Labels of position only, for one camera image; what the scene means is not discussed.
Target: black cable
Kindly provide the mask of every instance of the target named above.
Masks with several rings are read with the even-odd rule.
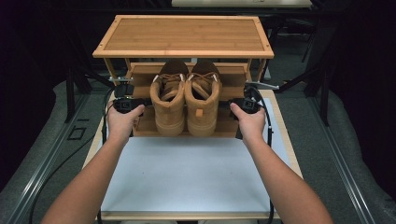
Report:
[[[76,149],[72,154],[70,154],[64,161],[61,162],[60,165],[58,165],[58,167],[47,177],[47,179],[43,182],[43,184],[41,185],[40,189],[38,190],[37,194],[35,195],[35,199],[33,200],[33,204],[30,208],[30,216],[29,216],[29,223],[33,223],[33,213],[35,211],[35,204],[37,203],[38,200],[38,196],[40,195],[41,191],[43,190],[43,188],[48,184],[48,182],[50,181],[50,179],[55,175],[56,172],[59,171],[59,169],[61,169],[61,167],[68,161],[70,160],[70,158],[72,158],[76,153],[78,153],[83,147],[85,147],[85,145],[87,145],[93,138],[95,137],[95,134],[90,137],[84,144],[82,144],[82,146],[80,146],[78,149]]]
[[[103,110],[102,110],[102,114],[103,114],[103,118],[104,118],[104,126],[106,127],[106,116],[107,116],[107,112],[106,112],[106,106],[107,106],[107,98],[108,98],[108,95],[112,92],[114,90],[114,88],[110,88],[108,91],[107,91],[107,93],[106,93],[106,95],[105,95],[105,98],[104,98],[104,102],[103,102]],[[47,177],[47,179],[43,182],[43,184],[41,185],[41,187],[40,187],[40,189],[38,190],[38,192],[37,192],[37,194],[35,195],[35,198],[34,198],[34,200],[33,200],[33,202],[32,202],[32,206],[31,206],[31,209],[30,209],[30,215],[29,215],[29,223],[30,224],[32,224],[33,223],[33,214],[34,214],[34,212],[35,212],[35,205],[36,205],[36,203],[37,203],[37,201],[38,201],[38,196],[41,194],[41,192],[42,192],[42,190],[43,190],[43,188],[48,184],[48,182],[50,181],[50,179],[55,175],[55,173],[56,172],[58,172],[59,171],[59,169],[61,169],[61,167],[68,161],[68,160],[70,160],[70,158],[72,158],[74,155],[76,155],[83,147],[85,147],[85,145],[87,145],[93,138],[95,137],[95,134],[92,136],[92,137],[90,137],[83,145],[81,145],[78,149],[76,149],[72,154],[70,154],[65,160],[63,160],[62,162],[61,162],[61,164],[60,165],[58,165],[58,167],[57,168],[55,168],[55,170]],[[101,224],[102,223],[102,217],[100,216],[101,215],[101,211],[99,210],[99,213],[98,213],[98,222],[99,222],[99,224]]]
[[[270,114],[268,112],[268,108],[267,108],[267,106],[266,106],[266,104],[264,102],[262,94],[256,88],[248,88],[248,89],[249,90],[254,90],[256,92],[255,96],[256,97],[260,97],[260,99],[256,99],[256,100],[262,102],[262,107],[264,108],[265,117],[267,118],[267,122],[268,122],[267,144],[270,147],[272,145],[272,134],[273,134],[273,131],[272,131],[272,124],[271,124],[271,119],[270,119]],[[273,203],[272,203],[272,201],[270,199],[270,216],[268,217],[267,224],[271,224],[273,222],[273,220],[274,220],[274,212],[275,212],[274,210],[275,210],[274,205],[273,205]]]
[[[108,102],[108,95],[111,93],[111,92],[113,92],[114,91],[114,89],[115,89],[115,86],[114,87],[112,87],[112,88],[110,88],[108,91],[107,91],[107,93],[105,94],[105,97],[104,97],[104,99],[103,99],[103,104],[102,104],[102,115],[103,115],[103,124],[102,124],[102,145],[105,143],[105,141],[107,140],[107,120],[106,120],[106,117],[107,117],[107,113],[108,113],[108,110],[107,110],[107,112],[106,112],[106,108],[107,108],[107,102]],[[102,210],[99,208],[99,211],[98,211],[98,214],[96,215],[96,219],[97,219],[97,222],[99,223],[99,224],[102,224],[103,223],[103,221],[102,221]]]

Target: gray floor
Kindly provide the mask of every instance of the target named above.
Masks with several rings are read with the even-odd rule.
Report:
[[[272,85],[282,85],[283,80],[300,75],[305,69],[301,59],[306,47],[306,36],[281,36],[274,47],[275,58],[269,70]],[[53,158],[49,170],[53,170],[75,149],[96,132],[102,115],[101,107],[106,88],[92,80],[90,95],[76,92],[78,112],[71,123],[66,118],[65,85],[54,90],[57,102],[48,123],[21,164],[20,169],[0,193],[0,223],[8,221],[28,223],[29,207],[32,203],[32,188],[35,180],[43,175],[37,172],[43,161]],[[330,127],[324,127],[318,119],[317,99],[305,98],[305,84],[300,83],[290,90],[276,95],[283,119],[300,164],[305,181],[318,193],[328,207],[335,223],[396,223],[395,202],[375,183],[370,171],[361,160],[361,151],[356,134],[351,126],[342,102],[331,93],[329,101]],[[49,180],[43,188],[35,206],[34,223],[38,223],[48,206],[64,186],[75,176],[90,147],[90,142]],[[59,153],[52,153],[59,148]],[[345,160],[346,168],[353,176],[360,195],[353,195],[346,185],[348,180],[334,158],[334,148]],[[354,197],[360,197],[355,204]],[[360,214],[359,206],[367,206],[368,214]]]

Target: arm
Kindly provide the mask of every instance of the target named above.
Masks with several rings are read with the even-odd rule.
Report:
[[[282,220],[285,223],[332,223],[318,195],[265,143],[262,137],[264,109],[249,115],[231,104],[231,110],[239,119],[244,144]]]
[[[92,160],[62,191],[42,223],[92,223],[97,215],[108,185],[116,169],[122,149],[129,139],[133,121],[143,113],[144,106],[121,114],[108,110],[107,141]]]

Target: hand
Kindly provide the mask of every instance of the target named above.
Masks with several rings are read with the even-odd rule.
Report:
[[[145,106],[139,105],[126,114],[118,112],[114,108],[112,101],[108,103],[107,108],[108,140],[112,139],[126,144],[129,140],[134,120],[143,113]]]
[[[241,130],[243,141],[246,144],[254,139],[261,139],[265,125],[265,111],[260,108],[255,114],[248,114],[243,111],[237,104],[231,103],[230,108],[239,119],[239,128]]]

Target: tan boot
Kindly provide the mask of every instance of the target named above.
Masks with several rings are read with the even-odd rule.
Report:
[[[189,69],[181,60],[167,62],[151,83],[149,94],[160,134],[175,136],[183,132],[184,86]]]
[[[189,74],[185,98],[187,126],[194,136],[210,136],[216,129],[221,82],[212,62],[199,62]]]

